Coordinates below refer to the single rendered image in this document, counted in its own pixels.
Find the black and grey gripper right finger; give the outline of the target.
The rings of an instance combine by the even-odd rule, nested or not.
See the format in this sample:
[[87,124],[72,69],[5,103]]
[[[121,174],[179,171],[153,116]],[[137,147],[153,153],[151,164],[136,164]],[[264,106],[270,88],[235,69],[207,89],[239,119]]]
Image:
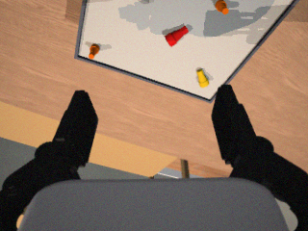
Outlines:
[[294,231],[308,231],[308,173],[273,152],[268,139],[256,136],[231,85],[218,87],[212,121],[221,159],[233,168],[229,177],[265,186],[291,207],[297,218]]

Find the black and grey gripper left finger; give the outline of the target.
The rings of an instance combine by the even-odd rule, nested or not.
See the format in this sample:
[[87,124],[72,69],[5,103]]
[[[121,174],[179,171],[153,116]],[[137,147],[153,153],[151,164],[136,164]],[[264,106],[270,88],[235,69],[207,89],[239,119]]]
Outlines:
[[89,161],[97,124],[89,94],[76,90],[53,140],[41,144],[35,158],[4,181],[0,191],[0,231],[17,231],[17,220],[42,188],[81,179],[77,170]]

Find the yellow wire connector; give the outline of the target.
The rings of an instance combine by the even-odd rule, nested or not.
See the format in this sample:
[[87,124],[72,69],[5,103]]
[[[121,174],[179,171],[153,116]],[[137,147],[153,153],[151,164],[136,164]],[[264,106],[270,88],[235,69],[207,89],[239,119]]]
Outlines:
[[209,85],[209,81],[208,81],[208,78],[206,78],[206,76],[204,75],[203,70],[198,70],[197,75],[199,79],[198,81],[199,86],[202,88],[207,87]]

